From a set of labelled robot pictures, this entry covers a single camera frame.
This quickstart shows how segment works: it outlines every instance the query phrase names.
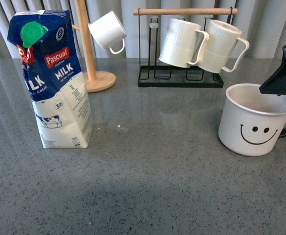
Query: milk carton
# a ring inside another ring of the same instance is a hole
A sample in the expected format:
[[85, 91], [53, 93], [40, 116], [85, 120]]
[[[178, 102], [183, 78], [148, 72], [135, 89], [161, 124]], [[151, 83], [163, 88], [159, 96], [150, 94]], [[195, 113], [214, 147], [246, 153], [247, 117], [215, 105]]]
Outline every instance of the milk carton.
[[7, 39], [19, 50], [43, 147], [87, 147], [93, 116], [69, 11], [19, 12]]

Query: hanging mug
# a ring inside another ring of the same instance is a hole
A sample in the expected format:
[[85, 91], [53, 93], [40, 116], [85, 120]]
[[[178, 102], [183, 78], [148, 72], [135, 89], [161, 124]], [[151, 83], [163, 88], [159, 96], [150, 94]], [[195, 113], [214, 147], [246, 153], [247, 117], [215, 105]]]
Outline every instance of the hanging mug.
[[[110, 50], [112, 54], [119, 54], [123, 51], [125, 47], [124, 38], [127, 36], [127, 33], [113, 11], [105, 14], [94, 23], [89, 23], [88, 28], [94, 40], [105, 51]], [[121, 40], [123, 43], [122, 48], [117, 52], [112, 50], [111, 47]]]
[[[208, 33], [200, 31], [201, 26], [196, 23], [179, 19], [170, 19], [164, 44], [160, 50], [159, 60], [173, 66], [189, 68], [202, 59], [202, 52], [209, 39]], [[196, 42], [199, 34], [203, 34], [203, 40], [199, 46], [199, 53], [192, 61], [196, 50]]]
[[[226, 72], [235, 70], [242, 56], [249, 48], [249, 42], [240, 37], [242, 32], [231, 24], [217, 20], [209, 22], [206, 32], [209, 33], [209, 40], [203, 52], [203, 58], [197, 66], [213, 73], [220, 73], [221, 70]], [[237, 58], [233, 68], [229, 69], [225, 64], [238, 42], [244, 44], [244, 49]]]

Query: black metal stand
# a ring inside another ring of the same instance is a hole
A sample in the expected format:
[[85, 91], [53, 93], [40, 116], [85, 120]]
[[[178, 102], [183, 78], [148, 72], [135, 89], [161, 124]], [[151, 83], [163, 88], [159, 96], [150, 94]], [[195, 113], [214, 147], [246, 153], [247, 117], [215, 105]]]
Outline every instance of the black metal stand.
[[[232, 13], [227, 18], [231, 22]], [[192, 88], [223, 88], [224, 82], [218, 73], [210, 73], [197, 66], [188, 69], [171, 65], [158, 65], [157, 42], [158, 42], [158, 17], [151, 17], [149, 27], [148, 65], [141, 65], [141, 41], [140, 41], [140, 14], [138, 9], [138, 41], [139, 41], [139, 87], [192, 87]], [[155, 31], [155, 57], [154, 65], [151, 65], [151, 34]]]

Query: wooden mug tree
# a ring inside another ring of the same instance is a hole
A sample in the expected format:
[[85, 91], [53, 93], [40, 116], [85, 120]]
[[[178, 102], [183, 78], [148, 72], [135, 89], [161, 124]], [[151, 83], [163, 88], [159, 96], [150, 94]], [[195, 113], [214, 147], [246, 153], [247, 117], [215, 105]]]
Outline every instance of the wooden mug tree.
[[116, 77], [111, 72], [96, 71], [93, 51], [88, 30], [88, 14], [86, 11], [85, 0], [74, 0], [78, 15], [79, 27], [73, 25], [73, 28], [79, 30], [82, 38], [83, 52], [87, 72], [84, 72], [85, 84], [88, 93], [101, 92], [115, 84]]

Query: cup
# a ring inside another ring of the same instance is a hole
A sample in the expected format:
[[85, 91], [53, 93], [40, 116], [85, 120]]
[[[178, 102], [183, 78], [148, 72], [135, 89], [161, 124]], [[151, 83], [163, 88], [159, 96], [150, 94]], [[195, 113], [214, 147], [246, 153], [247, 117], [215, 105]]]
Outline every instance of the cup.
[[[242, 32], [231, 24], [217, 20], [211, 20], [209, 22], [206, 32], [209, 33], [209, 41], [203, 52], [204, 56], [197, 66], [213, 73], [220, 73], [221, 70], [226, 72], [234, 71], [242, 59], [242, 56], [249, 48], [249, 42], [240, 38]], [[237, 42], [242, 42], [244, 49], [237, 58], [233, 68], [229, 69], [225, 64]]]
[[[119, 54], [123, 51], [125, 47], [124, 38], [127, 36], [127, 33], [113, 11], [105, 14], [94, 23], [89, 23], [88, 28], [94, 40], [105, 51], [110, 50], [112, 54]], [[111, 47], [121, 40], [123, 42], [122, 48], [117, 52], [112, 50]]]
[[[208, 33], [200, 31], [201, 26], [188, 21], [170, 19], [166, 38], [160, 51], [159, 60], [173, 66], [189, 68], [202, 59], [202, 52], [209, 39]], [[195, 62], [192, 61], [196, 50], [196, 42], [199, 34], [203, 34], [198, 55]]]
[[261, 94], [259, 87], [229, 87], [219, 127], [221, 142], [246, 156], [267, 154], [279, 137], [286, 137], [286, 95]]

